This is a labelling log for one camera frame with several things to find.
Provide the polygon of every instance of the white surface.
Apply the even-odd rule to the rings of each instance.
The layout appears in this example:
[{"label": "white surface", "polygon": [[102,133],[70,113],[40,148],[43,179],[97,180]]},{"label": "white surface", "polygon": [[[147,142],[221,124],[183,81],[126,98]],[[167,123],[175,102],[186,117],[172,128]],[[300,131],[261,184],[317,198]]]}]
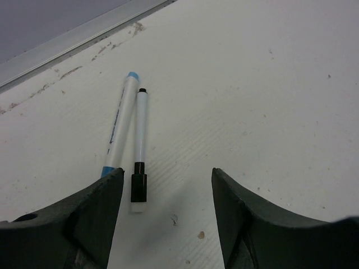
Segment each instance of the white surface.
[{"label": "white surface", "polygon": [[358,215],[358,13],[351,0],[180,0],[1,94],[1,219],[99,178],[130,70],[151,93],[148,207],[129,213],[133,117],[109,268],[222,268],[213,167],[305,216]]},{"label": "white surface", "polygon": [[132,76],[127,76],[121,91],[122,96],[116,120],[114,121],[113,135],[110,136],[105,166],[117,168],[121,165],[123,149],[125,148],[128,127],[130,126],[138,90],[139,81]]},{"label": "white surface", "polygon": [[147,92],[137,94],[135,162],[144,163],[146,154]]}]

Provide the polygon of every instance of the marker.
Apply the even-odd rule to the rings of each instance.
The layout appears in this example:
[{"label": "marker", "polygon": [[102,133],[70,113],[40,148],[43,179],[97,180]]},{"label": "marker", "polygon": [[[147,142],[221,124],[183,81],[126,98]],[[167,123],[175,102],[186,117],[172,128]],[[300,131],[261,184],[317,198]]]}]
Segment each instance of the marker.
[{"label": "marker", "polygon": [[101,177],[104,177],[120,165],[138,88],[139,76],[135,72],[130,72],[123,84],[121,101],[119,102]]},{"label": "marker", "polygon": [[147,175],[145,174],[147,100],[146,89],[140,89],[137,94],[135,169],[131,179],[132,212],[144,212],[147,203]]}]

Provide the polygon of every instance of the scratch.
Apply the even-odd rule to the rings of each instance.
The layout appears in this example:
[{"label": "scratch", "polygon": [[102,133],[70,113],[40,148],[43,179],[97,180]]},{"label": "scratch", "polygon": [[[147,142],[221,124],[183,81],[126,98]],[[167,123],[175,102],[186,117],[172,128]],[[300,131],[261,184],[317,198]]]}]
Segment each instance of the scratch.
[{"label": "scratch", "polygon": [[122,44],[122,42],[120,42],[120,43],[118,43],[118,44],[115,44],[115,45],[112,45],[112,48],[111,48],[111,50],[113,50],[114,48],[116,48],[116,47],[119,47],[119,46],[121,46],[121,44]]},{"label": "scratch", "polygon": [[133,24],[133,27],[135,27],[135,31],[134,31],[134,35],[132,37],[137,35],[139,32],[142,32],[142,31],[146,30],[146,27],[140,22],[135,22]]},{"label": "scratch", "polygon": [[74,68],[73,70],[70,70],[68,71],[67,73],[63,74],[61,77],[60,77],[60,80],[63,79],[64,77],[67,77],[69,74],[71,73],[74,73],[76,70],[80,69],[82,66],[78,66],[76,68]]},{"label": "scratch", "polygon": [[100,54],[101,52],[103,52],[106,49],[106,47],[101,48],[101,50],[99,52],[97,52],[97,54]]},{"label": "scratch", "polygon": [[38,90],[38,91],[36,92],[36,94],[40,94],[41,92],[43,92],[44,90],[46,90],[48,87],[49,87],[49,85],[48,85],[48,84],[45,84],[40,90]]},{"label": "scratch", "polygon": [[18,106],[19,103],[12,103],[10,106],[9,106],[9,110],[13,109],[14,107]]}]

